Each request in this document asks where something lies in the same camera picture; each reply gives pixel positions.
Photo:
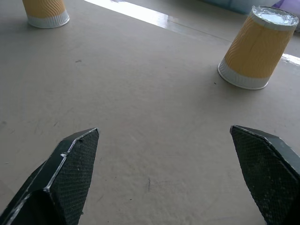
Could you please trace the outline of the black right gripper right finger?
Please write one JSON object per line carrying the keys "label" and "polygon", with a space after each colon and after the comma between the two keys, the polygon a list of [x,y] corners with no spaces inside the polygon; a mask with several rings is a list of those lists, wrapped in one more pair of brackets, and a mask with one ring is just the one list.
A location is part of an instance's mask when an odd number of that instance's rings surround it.
{"label": "black right gripper right finger", "polygon": [[231,126],[244,181],[267,225],[300,225],[300,156],[280,137]]}

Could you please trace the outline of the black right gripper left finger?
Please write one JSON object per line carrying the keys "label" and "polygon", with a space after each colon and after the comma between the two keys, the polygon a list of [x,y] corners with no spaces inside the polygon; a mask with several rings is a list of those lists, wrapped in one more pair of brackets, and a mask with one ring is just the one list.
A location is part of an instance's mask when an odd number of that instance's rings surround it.
{"label": "black right gripper left finger", "polygon": [[90,188],[99,130],[62,139],[23,183],[0,215],[0,225],[78,225]]}

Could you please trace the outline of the yellow ribbed paper cup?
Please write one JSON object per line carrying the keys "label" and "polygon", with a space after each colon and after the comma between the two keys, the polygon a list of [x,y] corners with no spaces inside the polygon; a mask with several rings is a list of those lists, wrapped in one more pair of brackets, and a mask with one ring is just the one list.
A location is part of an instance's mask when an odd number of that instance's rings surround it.
{"label": "yellow ribbed paper cup", "polygon": [[217,67],[219,75],[243,89],[263,89],[298,23],[298,17],[290,12],[274,7],[253,6]]}
{"label": "yellow ribbed paper cup", "polygon": [[28,23],[36,28],[58,28],[70,20],[64,0],[22,0],[22,2]]}

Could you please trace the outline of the purple object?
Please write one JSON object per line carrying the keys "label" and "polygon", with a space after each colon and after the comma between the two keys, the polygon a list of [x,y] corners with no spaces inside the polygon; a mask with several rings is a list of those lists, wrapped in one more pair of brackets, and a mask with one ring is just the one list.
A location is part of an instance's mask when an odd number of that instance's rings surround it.
{"label": "purple object", "polygon": [[272,7],[279,8],[297,16],[299,19],[299,23],[295,32],[300,33],[300,0],[280,0],[272,5]]}

